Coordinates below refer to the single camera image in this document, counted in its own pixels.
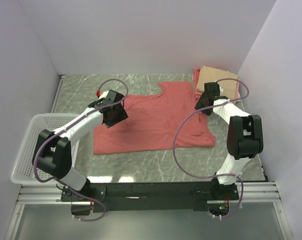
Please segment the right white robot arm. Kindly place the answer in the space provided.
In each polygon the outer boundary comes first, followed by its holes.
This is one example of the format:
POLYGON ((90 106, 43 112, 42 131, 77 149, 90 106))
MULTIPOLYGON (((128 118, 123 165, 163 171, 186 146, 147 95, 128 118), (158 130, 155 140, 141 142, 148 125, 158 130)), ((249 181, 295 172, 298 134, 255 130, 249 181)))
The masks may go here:
POLYGON ((228 193, 227 185, 234 184, 245 165, 263 150, 261 117, 244 112, 228 97, 222 96, 217 82, 204 84, 204 92, 195 109, 201 109, 207 116, 215 113, 228 124, 228 154, 216 173, 218 182, 210 187, 212 197, 220 200, 228 193))

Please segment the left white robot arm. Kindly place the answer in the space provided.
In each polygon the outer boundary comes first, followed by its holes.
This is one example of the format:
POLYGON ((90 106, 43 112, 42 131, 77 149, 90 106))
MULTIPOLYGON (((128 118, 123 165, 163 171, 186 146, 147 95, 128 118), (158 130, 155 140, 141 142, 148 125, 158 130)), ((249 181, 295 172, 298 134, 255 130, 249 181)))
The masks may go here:
POLYGON ((72 147, 90 130, 100 125, 109 128, 127 119, 125 98, 114 90, 105 91, 66 125, 41 131, 32 160, 37 181, 45 183, 56 179, 72 188, 79 201, 92 196, 90 180, 72 166, 72 147))

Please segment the red t shirt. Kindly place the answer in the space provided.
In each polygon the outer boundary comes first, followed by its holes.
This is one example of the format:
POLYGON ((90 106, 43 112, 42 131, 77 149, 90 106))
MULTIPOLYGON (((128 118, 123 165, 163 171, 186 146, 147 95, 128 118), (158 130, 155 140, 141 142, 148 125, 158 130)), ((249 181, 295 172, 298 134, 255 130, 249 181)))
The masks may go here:
POLYGON ((167 81, 159 86, 160 94, 127 96, 126 120, 94 129, 94 155, 215 146, 207 116, 194 113, 197 100, 191 83, 167 81))

